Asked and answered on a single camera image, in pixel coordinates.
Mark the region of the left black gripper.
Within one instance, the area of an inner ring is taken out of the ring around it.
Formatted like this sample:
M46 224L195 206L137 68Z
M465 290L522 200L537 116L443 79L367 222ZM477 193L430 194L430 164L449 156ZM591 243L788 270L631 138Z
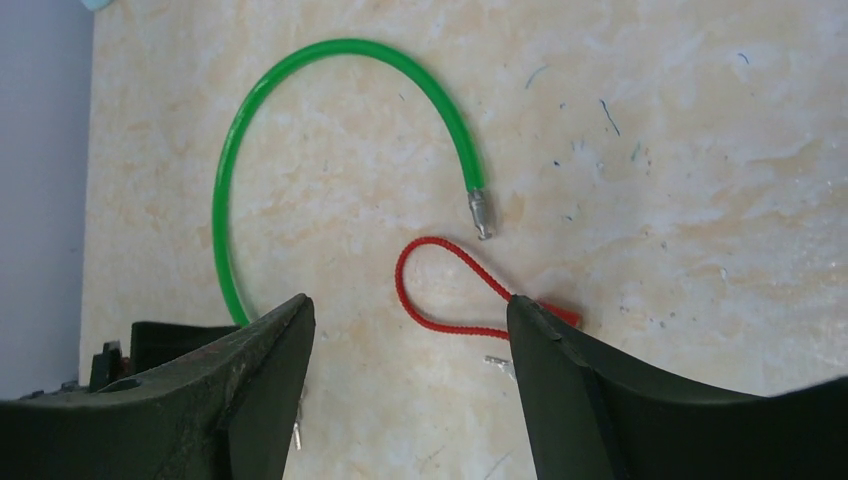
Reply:
M31 400L45 395L74 392L93 393L118 380L156 368L197 350L239 329L238 326L202 327L154 321L132 324L129 355L122 353L119 340L103 344L102 351L92 357L89 383L65 382L59 390L34 391L21 397Z

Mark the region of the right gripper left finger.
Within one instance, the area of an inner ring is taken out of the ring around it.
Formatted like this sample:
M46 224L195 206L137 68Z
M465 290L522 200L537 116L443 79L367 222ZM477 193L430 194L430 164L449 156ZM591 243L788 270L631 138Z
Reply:
M5 479L279 479L314 343L299 294L170 362L1 404Z

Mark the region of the light blue cloth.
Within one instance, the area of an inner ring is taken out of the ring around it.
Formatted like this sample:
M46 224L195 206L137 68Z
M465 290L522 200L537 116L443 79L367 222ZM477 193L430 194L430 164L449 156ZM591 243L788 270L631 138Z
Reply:
M82 5L91 12L103 10L112 2L113 0L81 0Z

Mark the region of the silver key pair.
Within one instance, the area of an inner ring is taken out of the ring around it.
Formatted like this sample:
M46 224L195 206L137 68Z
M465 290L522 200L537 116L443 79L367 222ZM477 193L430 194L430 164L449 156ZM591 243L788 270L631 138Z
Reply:
M502 359L495 356L485 356L484 362L488 365L497 367L500 371L506 374L511 380L516 381L516 373L514 364L511 360Z
M304 386L301 390L301 393L300 393L300 396L299 396L299 399L298 399L296 416L295 416L295 419L294 419L293 430L292 430L292 442L293 442L293 445L294 445L294 448L295 448L296 451L302 450L303 403L304 403L304 399L305 399L306 395L307 395L307 387Z

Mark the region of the red cable padlock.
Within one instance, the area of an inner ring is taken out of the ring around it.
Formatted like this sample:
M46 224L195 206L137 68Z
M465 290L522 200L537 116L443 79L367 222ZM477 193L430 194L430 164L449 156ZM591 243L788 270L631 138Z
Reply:
M451 253L464 263L483 283L485 283L497 296L505 302L509 302L514 293L503 283L493 276L480 262L478 262L463 247L453 241L440 236L422 236L410 241L400 252L394 266L393 282L397 299L404 311L419 326L429 331L452 336L489 337L509 342L510 333L506 327L489 327L483 325L459 325L450 324L437 320L430 316L411 299L405 280L405 271L412 254L426 246L441 248Z

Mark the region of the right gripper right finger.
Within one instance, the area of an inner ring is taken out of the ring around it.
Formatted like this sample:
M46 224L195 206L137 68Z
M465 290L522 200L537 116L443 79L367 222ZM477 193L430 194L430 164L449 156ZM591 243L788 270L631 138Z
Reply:
M843 479L847 381L761 397L650 365L524 296L507 307L541 479Z

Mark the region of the green cable lock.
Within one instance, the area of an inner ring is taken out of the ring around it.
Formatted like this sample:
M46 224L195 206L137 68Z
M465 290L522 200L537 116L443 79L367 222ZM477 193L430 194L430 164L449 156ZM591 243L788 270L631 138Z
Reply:
M231 320L238 327L250 323L231 262L229 233L230 191L241 144L254 115L277 86L306 66L335 56L362 56L382 62L419 87L436 109L453 142L478 238L488 240L494 235L483 163L473 135L457 103L436 77L412 57L377 41L341 38L308 45L277 62L248 92L231 122L218 162L211 204L212 246L219 288Z

